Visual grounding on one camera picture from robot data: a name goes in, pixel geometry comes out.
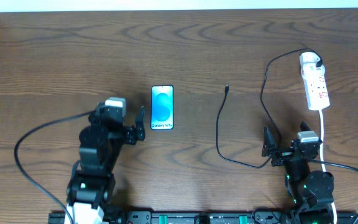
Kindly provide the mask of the blue Galaxy smartphone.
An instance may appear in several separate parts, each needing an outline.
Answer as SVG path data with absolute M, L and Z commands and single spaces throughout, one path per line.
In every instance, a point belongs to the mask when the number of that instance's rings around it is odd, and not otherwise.
M 172 85 L 155 85 L 151 94 L 152 130 L 168 130 L 174 127 L 174 88 Z

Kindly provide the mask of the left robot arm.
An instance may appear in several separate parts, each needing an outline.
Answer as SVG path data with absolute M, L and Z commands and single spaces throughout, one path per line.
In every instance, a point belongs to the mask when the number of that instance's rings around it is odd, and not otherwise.
M 79 135 L 80 160 L 73 165 L 67 186 L 65 223 L 123 223 L 121 214 L 105 218 L 116 184 L 112 170 L 123 145 L 145 139 L 145 108 L 132 126 L 123 125 L 125 106 L 99 103 Z

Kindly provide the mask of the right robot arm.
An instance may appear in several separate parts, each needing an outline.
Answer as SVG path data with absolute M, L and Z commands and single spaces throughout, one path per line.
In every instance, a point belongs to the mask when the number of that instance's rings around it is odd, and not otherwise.
M 319 154 L 322 140 L 305 123 L 288 147 L 278 147 L 268 127 L 264 127 L 262 156 L 272 166 L 283 166 L 285 183 L 295 207 L 283 214 L 281 223 L 333 223 L 330 205 L 334 202 L 334 177 L 322 170 L 310 170 L 309 163 Z

